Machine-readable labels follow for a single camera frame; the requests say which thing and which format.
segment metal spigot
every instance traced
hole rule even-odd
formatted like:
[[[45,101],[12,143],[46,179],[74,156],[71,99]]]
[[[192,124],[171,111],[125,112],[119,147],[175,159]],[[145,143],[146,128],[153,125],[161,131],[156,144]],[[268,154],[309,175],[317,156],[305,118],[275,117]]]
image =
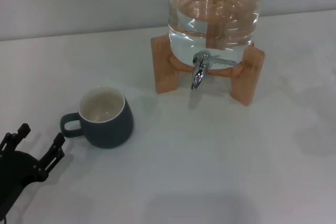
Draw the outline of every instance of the metal spigot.
[[[194,72],[191,89],[197,89],[207,76],[208,69],[212,64],[223,65],[235,68],[238,63],[233,60],[220,59],[218,56],[211,56],[209,51],[200,51],[194,55],[193,59]]]

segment white table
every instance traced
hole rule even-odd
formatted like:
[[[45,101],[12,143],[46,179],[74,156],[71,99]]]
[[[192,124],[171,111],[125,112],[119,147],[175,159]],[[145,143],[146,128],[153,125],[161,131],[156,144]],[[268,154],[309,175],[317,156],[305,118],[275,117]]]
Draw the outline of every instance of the white table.
[[[115,150],[67,140],[7,223],[325,224],[336,220],[336,11],[264,17],[254,101],[206,80],[203,97],[157,95],[150,38],[166,27],[0,42],[0,135],[41,158],[82,94],[110,84],[135,117]]]

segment dark teal mug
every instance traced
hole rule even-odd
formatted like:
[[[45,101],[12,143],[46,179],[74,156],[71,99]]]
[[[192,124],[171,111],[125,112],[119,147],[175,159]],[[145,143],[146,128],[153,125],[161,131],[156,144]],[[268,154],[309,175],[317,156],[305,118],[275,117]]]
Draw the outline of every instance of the dark teal mug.
[[[80,129],[66,130],[65,124],[79,121]],[[97,87],[81,99],[78,112],[64,115],[60,128],[67,138],[84,136],[99,148],[115,148],[133,131],[133,115],[125,96],[112,87]]]

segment mug handle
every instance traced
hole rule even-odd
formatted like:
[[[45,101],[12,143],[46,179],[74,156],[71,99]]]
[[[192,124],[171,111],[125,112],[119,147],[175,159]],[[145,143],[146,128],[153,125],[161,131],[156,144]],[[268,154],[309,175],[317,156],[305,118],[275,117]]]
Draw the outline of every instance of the mug handle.
[[[83,130],[82,129],[76,129],[76,130],[66,130],[65,129],[65,124],[72,122],[72,121],[78,121],[79,120],[79,113],[71,113],[62,116],[61,121],[59,123],[59,126],[61,128],[61,132],[63,135],[67,138],[73,138],[77,136],[83,136]]]

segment wooden dispenser stand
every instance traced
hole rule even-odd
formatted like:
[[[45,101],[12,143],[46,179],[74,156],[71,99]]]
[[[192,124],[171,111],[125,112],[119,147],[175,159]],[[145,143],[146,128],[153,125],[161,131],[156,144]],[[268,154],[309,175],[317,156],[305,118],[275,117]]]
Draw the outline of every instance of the wooden dispenser stand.
[[[192,73],[194,68],[179,61],[171,51],[169,35],[151,39],[156,92],[166,93],[178,89],[179,72]],[[243,60],[236,68],[209,70],[210,76],[231,78],[231,96],[249,106],[263,66],[265,53],[254,46],[245,49]]]

